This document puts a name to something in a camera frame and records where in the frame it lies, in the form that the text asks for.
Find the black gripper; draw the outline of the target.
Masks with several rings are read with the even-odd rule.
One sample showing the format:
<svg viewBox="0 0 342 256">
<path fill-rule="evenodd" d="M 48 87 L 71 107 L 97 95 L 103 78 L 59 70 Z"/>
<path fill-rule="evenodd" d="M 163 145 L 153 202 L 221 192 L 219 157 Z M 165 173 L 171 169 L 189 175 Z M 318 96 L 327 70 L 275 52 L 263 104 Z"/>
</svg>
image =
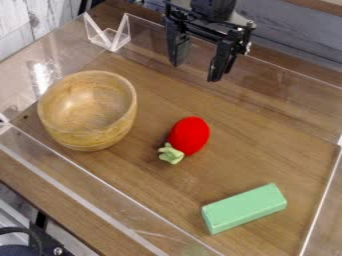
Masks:
<svg viewBox="0 0 342 256">
<path fill-rule="evenodd" d="M 235 11 L 238 0 L 163 0 L 168 59 L 173 66 L 184 63 L 193 35 L 216 43 L 208 68 L 208 82 L 217 82 L 230 72 L 238 53 L 250 51 L 250 37 L 256 29 L 252 20 Z"/>
</svg>

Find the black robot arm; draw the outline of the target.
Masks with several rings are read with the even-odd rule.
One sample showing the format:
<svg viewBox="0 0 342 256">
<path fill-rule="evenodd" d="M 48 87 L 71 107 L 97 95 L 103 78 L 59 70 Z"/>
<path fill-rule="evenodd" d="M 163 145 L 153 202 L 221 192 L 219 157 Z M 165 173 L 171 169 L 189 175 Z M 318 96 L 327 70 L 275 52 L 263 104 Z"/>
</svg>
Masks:
<svg viewBox="0 0 342 256">
<path fill-rule="evenodd" d="M 173 66 L 184 63 L 191 47 L 191 36 L 215 45 L 208 66 L 208 82 L 217 82 L 234 66 L 238 55 L 247 55 L 252 20 L 235 11 L 238 0 L 164 0 L 168 60 Z"/>
</svg>

